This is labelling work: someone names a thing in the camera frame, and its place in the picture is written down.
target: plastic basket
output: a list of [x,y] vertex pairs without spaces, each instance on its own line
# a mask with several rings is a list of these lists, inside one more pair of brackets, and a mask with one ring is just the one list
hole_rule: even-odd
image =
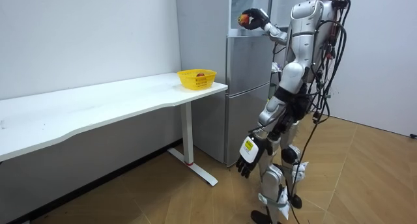
[[182,85],[196,91],[211,87],[216,74],[215,71],[201,69],[178,72]]

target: humanoid robot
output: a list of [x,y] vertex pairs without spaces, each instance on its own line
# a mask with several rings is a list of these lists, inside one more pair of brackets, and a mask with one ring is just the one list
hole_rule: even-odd
[[[326,99],[343,55],[346,43],[343,25],[350,5],[350,0],[299,3],[292,9],[286,33],[272,25],[262,9],[248,9],[239,18],[239,24],[246,29],[260,27],[272,41],[287,46],[287,64],[279,87],[259,115],[258,127],[244,140],[237,162],[238,171],[246,178],[256,165],[259,166],[259,200],[265,204],[267,213],[257,210],[251,213],[258,224],[280,223],[280,212],[288,219],[290,205],[302,207],[302,200],[296,194],[296,183],[304,178],[307,163],[301,163],[302,153],[293,145],[293,139],[299,121],[314,105],[317,96],[317,105],[322,103],[320,109],[323,110],[321,113],[316,110],[313,116],[315,127],[321,122],[325,106],[329,111]],[[329,62],[333,60],[336,63],[329,77]],[[317,92],[311,93],[308,84],[314,81]],[[279,147],[281,165],[272,163]]]

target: white table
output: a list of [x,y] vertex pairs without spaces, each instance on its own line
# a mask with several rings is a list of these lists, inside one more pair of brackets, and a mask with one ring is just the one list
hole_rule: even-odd
[[163,107],[181,105],[184,155],[179,160],[214,186],[217,180],[194,164],[191,101],[227,89],[185,89],[175,73],[141,77],[0,101],[0,161],[60,143],[86,132]]

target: desk leg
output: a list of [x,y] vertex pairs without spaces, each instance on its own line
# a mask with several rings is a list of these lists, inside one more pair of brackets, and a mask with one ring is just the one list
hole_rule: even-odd
[[191,120],[191,102],[181,105],[181,124],[182,124],[182,144],[184,145],[184,155],[174,148],[168,150],[169,153],[174,155],[180,161],[184,162],[190,169],[196,172],[201,178],[204,178],[211,186],[217,184],[217,179],[215,179],[211,174],[206,172],[200,166],[194,163],[194,154],[193,154],[193,129],[192,129],[192,120]]

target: silver refrigerator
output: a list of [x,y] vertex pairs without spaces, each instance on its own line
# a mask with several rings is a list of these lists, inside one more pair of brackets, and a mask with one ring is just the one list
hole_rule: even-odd
[[239,28],[251,7],[271,0],[177,0],[181,65],[217,72],[228,90],[192,102],[194,145],[230,166],[248,130],[257,126],[269,91],[274,43],[262,30]]

